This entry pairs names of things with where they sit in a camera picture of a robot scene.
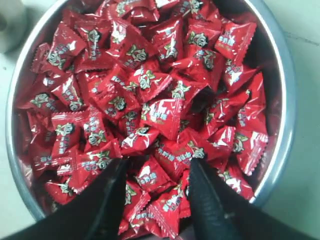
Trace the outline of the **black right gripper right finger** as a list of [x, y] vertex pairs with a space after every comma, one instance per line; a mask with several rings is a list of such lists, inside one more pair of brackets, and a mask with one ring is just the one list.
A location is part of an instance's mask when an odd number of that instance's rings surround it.
[[236, 193], [203, 159], [190, 164], [192, 240], [310, 240]]

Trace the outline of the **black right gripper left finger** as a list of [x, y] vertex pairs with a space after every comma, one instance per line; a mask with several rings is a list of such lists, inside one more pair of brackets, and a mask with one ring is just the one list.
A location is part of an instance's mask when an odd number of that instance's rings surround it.
[[123, 218], [128, 161], [113, 159], [71, 202], [8, 240], [116, 240]]

